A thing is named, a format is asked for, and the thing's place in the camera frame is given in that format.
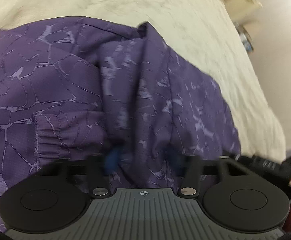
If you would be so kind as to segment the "cream right nightstand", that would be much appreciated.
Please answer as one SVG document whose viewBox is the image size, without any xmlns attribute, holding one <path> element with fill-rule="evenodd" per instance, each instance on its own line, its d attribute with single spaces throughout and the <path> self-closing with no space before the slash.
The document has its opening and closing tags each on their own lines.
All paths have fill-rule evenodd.
<svg viewBox="0 0 291 240">
<path fill-rule="evenodd" d="M 238 22 L 234 22 L 234 26 L 240 36 L 241 42 L 246 50 L 246 52 L 252 53 L 254 51 L 254 48 L 252 46 L 252 38 L 250 37 L 249 33 L 245 29 L 245 27 Z"/>
</svg>

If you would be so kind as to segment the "cream white bedspread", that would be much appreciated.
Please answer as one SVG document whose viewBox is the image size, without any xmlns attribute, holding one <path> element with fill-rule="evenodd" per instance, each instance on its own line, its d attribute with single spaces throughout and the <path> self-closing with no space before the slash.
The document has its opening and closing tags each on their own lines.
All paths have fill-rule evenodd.
<svg viewBox="0 0 291 240">
<path fill-rule="evenodd" d="M 282 126 L 220 0 L 0 0 L 0 31 L 63 17 L 133 28 L 151 24 L 170 48 L 217 82 L 238 131 L 240 153 L 285 159 Z"/>
</svg>

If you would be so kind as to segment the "purple marble-print hooded jacket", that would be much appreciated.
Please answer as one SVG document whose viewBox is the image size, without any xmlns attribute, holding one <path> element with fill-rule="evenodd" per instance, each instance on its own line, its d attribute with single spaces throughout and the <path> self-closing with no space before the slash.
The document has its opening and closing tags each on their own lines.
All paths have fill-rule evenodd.
<svg viewBox="0 0 291 240">
<path fill-rule="evenodd" d="M 59 158 L 104 154 L 111 189 L 178 189 L 184 155 L 240 151 L 217 82 L 151 24 L 63 17 L 0 31 L 0 197 Z"/>
</svg>

